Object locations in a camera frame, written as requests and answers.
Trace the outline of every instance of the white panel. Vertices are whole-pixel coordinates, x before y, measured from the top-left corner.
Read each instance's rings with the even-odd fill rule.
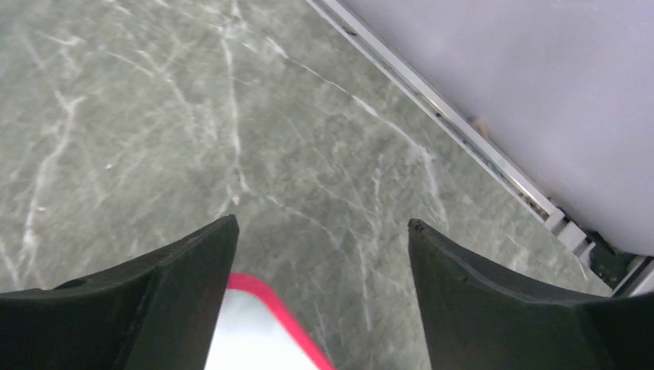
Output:
[[[581,224],[654,254],[654,2],[343,2]]]

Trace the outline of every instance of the white object with red edge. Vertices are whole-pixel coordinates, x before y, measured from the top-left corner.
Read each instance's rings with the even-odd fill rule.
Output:
[[[205,370],[333,370],[275,292],[251,275],[232,273]]]

